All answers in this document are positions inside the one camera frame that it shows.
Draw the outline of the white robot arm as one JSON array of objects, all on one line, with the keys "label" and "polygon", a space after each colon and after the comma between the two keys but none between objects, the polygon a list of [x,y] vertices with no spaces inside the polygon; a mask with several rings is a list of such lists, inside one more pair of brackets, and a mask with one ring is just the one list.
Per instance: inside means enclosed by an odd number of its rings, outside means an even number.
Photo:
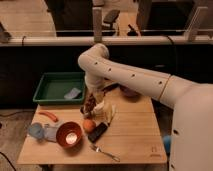
[{"label": "white robot arm", "polygon": [[113,62],[97,43],[78,57],[90,92],[105,78],[173,109],[169,171],[213,171],[213,84]]}]

